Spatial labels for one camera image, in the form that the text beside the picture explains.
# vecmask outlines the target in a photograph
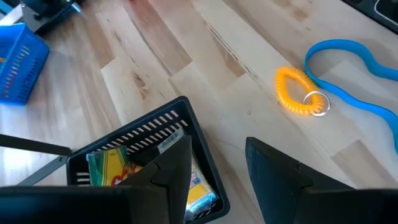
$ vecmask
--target orange coiled keychain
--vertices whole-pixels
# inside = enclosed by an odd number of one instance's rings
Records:
[[[299,82],[308,92],[307,96],[304,98],[303,103],[298,103],[291,99],[289,93],[286,89],[285,78],[292,78]],[[278,99],[281,105],[294,113],[314,116],[323,116],[330,109],[330,101],[328,97],[318,90],[318,87],[312,82],[312,80],[301,70],[290,67],[281,67],[278,69],[275,75],[275,85]],[[311,96],[312,104],[306,105],[305,100]],[[325,107],[326,98],[328,102],[328,107],[326,111],[323,112]]]

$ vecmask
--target black metal leg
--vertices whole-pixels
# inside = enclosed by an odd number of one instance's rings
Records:
[[[32,152],[59,155],[59,157],[46,164],[32,175],[28,176],[28,178],[18,184],[19,186],[31,186],[36,184],[44,177],[48,176],[56,169],[64,165],[67,162],[68,156],[72,153],[72,150],[70,150],[68,147],[7,136],[4,134],[0,134],[0,147],[9,147],[13,149],[23,149]]]
[[[17,138],[0,134],[0,146],[10,147],[13,149],[23,149],[32,152],[42,152],[55,154],[60,156],[69,156],[72,151],[65,146],[57,146],[54,144],[33,141],[29,139]]]

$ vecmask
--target wood grain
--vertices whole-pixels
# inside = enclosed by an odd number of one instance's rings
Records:
[[[360,41],[381,63],[397,66],[398,36],[345,3],[87,0],[83,9],[45,36],[52,51],[29,103],[0,106],[2,134],[77,150],[185,95],[231,202],[230,213],[213,223],[264,223],[244,157],[247,136],[350,186],[397,187],[398,156],[381,118],[329,93],[331,110],[322,118],[292,114],[275,97],[275,71],[302,68],[308,48],[324,39]],[[322,52],[310,67],[398,113],[397,82],[371,75],[352,54]],[[288,83],[301,99],[305,93]],[[0,185],[50,160],[0,149]],[[65,178],[62,167],[39,185],[65,185]]]

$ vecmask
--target blue plastic basket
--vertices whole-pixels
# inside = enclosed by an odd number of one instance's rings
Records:
[[[26,104],[49,52],[26,24],[0,26],[0,103]]]

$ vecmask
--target black wire basket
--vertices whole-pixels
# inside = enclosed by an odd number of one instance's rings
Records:
[[[187,97],[180,96],[137,120],[74,152],[67,160],[68,185],[88,186],[90,175],[86,155],[117,146],[127,146],[128,156],[156,146],[178,128],[192,137],[192,149],[203,175],[219,196],[210,211],[199,214],[190,223],[207,223],[229,212],[229,201],[205,137]]]

